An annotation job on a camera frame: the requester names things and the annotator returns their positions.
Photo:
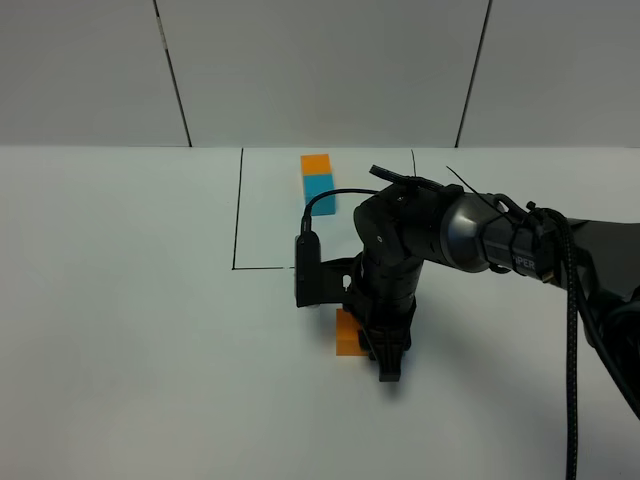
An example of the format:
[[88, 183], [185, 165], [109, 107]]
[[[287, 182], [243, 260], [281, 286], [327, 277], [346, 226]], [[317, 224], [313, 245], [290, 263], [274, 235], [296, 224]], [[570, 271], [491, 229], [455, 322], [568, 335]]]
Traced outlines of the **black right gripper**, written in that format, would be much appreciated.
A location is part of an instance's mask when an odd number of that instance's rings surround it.
[[[395, 383], [401, 378], [403, 352], [411, 348], [410, 328], [423, 261], [411, 257], [397, 265], [386, 265], [371, 252], [363, 252], [357, 259], [356, 287], [363, 300], [351, 313], [362, 325], [359, 344], [369, 359], [377, 363], [379, 381]], [[393, 340], [404, 341], [403, 347], [391, 345], [372, 349], [365, 339], [365, 328], [382, 338], [378, 331], [385, 327], [392, 331]]]

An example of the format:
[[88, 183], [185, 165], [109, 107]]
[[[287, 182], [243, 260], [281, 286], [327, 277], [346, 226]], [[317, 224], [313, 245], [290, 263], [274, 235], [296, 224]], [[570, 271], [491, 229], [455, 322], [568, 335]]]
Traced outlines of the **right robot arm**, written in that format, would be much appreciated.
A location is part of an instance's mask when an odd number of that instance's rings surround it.
[[383, 320], [415, 310], [424, 263], [513, 272], [567, 292], [632, 411], [639, 410], [639, 226], [572, 219], [504, 194], [479, 194], [373, 166], [385, 189], [354, 211], [363, 252], [353, 289]]

